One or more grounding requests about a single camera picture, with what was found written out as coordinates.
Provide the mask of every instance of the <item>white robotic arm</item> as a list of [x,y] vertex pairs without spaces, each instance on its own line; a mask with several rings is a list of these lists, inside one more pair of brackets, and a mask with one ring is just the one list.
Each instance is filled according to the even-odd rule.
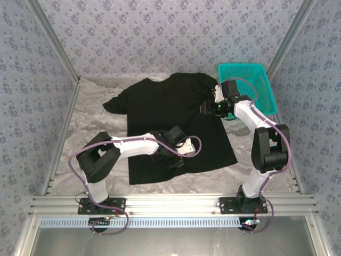
[[[101,203],[108,198],[105,178],[112,171],[117,161],[138,155],[173,155],[169,150],[160,146],[157,140],[181,155],[190,155],[196,152],[191,139],[187,138],[178,126],[169,132],[146,133],[126,138],[109,137],[107,132],[101,132],[86,147],[107,140],[118,142],[94,147],[77,156],[79,166],[86,175],[89,192],[97,203]],[[105,151],[105,153],[101,156],[99,150]],[[178,157],[175,161],[179,166],[183,160]]]
[[[289,141],[289,129],[286,125],[278,125],[265,117],[246,95],[240,95],[236,81],[226,81],[217,85],[214,91],[215,100],[201,105],[203,114],[227,117],[232,113],[242,120],[254,135],[251,159],[254,168],[247,181],[239,188],[237,201],[242,213],[248,213],[254,207],[263,205],[259,199],[261,190],[273,172],[282,170],[288,163],[286,144],[273,128],[275,126]],[[270,140],[276,142],[270,146]]]

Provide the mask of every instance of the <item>blue patterned wall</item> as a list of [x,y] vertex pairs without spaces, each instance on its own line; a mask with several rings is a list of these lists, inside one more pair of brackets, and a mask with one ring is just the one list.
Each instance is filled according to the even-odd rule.
[[298,169],[341,255],[341,2],[318,0],[272,86]]
[[11,255],[74,85],[26,2],[0,10],[0,255]]
[[302,0],[39,0],[81,76],[268,66]]

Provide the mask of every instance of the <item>floor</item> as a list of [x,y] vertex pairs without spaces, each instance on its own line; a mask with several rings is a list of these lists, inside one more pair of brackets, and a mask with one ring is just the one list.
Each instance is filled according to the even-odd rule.
[[[162,81],[165,76],[150,77]],[[58,169],[51,183],[49,192],[52,195],[74,195],[82,192],[83,185],[71,173],[67,158],[74,151],[84,147],[100,131],[109,135],[125,137],[127,122],[125,115],[108,113],[102,104],[117,96],[122,90],[138,82],[138,77],[116,78],[82,78],[74,112],[69,125],[62,156]],[[185,174],[172,180],[145,184],[129,185],[128,160],[116,163],[106,179],[110,194],[176,194],[176,193],[234,193],[244,183],[253,167],[251,147],[253,135],[240,120],[223,121],[238,163],[222,169],[205,173]],[[73,166],[81,173],[76,160]],[[293,180],[290,172],[276,175],[267,185],[265,191],[293,191]]]

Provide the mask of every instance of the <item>purple cable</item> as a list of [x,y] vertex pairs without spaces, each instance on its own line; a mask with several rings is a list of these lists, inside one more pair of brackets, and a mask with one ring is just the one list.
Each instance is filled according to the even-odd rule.
[[288,139],[285,137],[285,135],[281,132],[280,129],[278,129],[275,125],[273,125],[272,123],[268,122],[267,119],[265,119],[263,116],[261,116],[254,108],[255,108],[255,101],[258,99],[258,93],[257,93],[257,90],[254,88],[254,86],[247,80],[243,79],[243,78],[240,78],[240,77],[231,77],[229,79],[226,79],[225,81],[233,81],[233,80],[240,80],[240,81],[243,81],[245,83],[247,83],[251,88],[252,90],[254,90],[255,94],[256,94],[256,97],[251,101],[250,103],[250,108],[252,110],[252,112],[257,116],[259,117],[262,121],[264,121],[267,125],[271,126],[272,128],[274,128],[274,130],[276,132],[278,132],[278,134],[283,138],[283,141],[284,143],[286,144],[287,148],[288,148],[288,162],[286,164],[286,166],[280,170],[280,171],[276,171],[276,172],[272,172],[269,174],[269,176],[263,181],[261,187],[259,188],[259,197],[262,199],[262,200],[265,200],[266,202],[269,203],[270,207],[271,207],[271,217],[270,217],[270,221],[269,223],[261,228],[260,230],[257,230],[257,231],[253,231],[253,229],[251,229],[250,227],[246,226],[246,225],[243,225],[244,227],[250,229],[250,231],[248,231],[249,233],[260,233],[260,232],[263,232],[265,230],[268,229],[268,227],[271,225],[272,221],[273,221],[273,216],[274,216],[274,209],[273,209],[273,205],[272,203],[270,202],[270,200],[266,199],[263,195],[262,195],[262,191],[264,189],[264,187],[266,186],[266,184],[269,182],[270,180],[270,177],[273,176],[273,175],[276,175],[276,174],[280,174],[280,173],[284,173],[286,170],[289,169],[290,167],[290,164],[291,164],[291,159],[292,159],[292,155],[291,155],[291,147],[290,147],[290,143],[288,141]]
[[119,211],[121,213],[123,213],[126,217],[127,217],[127,221],[124,225],[124,227],[122,227],[122,229],[120,229],[119,231],[116,231],[116,232],[111,232],[111,233],[98,233],[94,230],[97,222],[93,223],[92,225],[92,231],[94,234],[97,234],[97,235],[101,235],[101,236],[109,236],[109,235],[116,235],[116,234],[119,234],[119,233],[122,233],[124,230],[127,229],[128,227],[128,223],[129,223],[129,216],[128,214],[121,208],[118,208],[118,207],[114,207],[114,206],[106,206],[106,205],[101,205],[99,203],[97,203],[94,198],[92,197],[92,195],[90,194],[90,191],[89,191],[89,188],[87,186],[87,182],[83,180],[83,178],[76,172],[76,170],[74,169],[74,167],[72,166],[71,164],[71,160],[77,156],[78,154],[81,154],[91,148],[95,148],[97,146],[101,146],[101,145],[106,145],[106,144],[111,144],[111,143],[121,143],[121,142],[131,142],[131,141],[140,141],[140,140],[149,140],[149,141],[154,141],[156,142],[157,144],[159,145],[162,145],[163,147],[165,147],[166,149],[168,149],[170,152],[174,153],[175,155],[178,155],[178,156],[181,156],[181,157],[186,157],[186,158],[190,158],[190,157],[195,157],[197,156],[200,151],[201,151],[201,148],[202,148],[202,144],[201,144],[201,140],[199,137],[197,136],[189,136],[188,137],[189,139],[197,139],[198,142],[199,142],[199,149],[197,150],[197,152],[195,152],[194,154],[192,155],[182,155],[182,154],[179,154],[177,151],[173,150],[172,148],[170,148],[169,146],[167,146],[166,144],[162,143],[161,141],[158,141],[157,139],[153,139],[153,138],[131,138],[131,139],[122,139],[122,140],[108,140],[108,141],[101,141],[101,142],[98,142],[98,143],[95,143],[95,144],[92,144],[90,146],[87,146],[85,148],[82,148],[80,150],[78,150],[77,152],[74,152],[68,159],[68,165],[70,167],[70,169],[72,170],[72,172],[74,173],[74,175],[82,182],[84,188],[85,188],[85,191],[86,191],[86,194],[88,195],[90,201],[100,207],[100,208],[104,208],[104,209],[110,209],[110,210],[115,210],[115,211]]

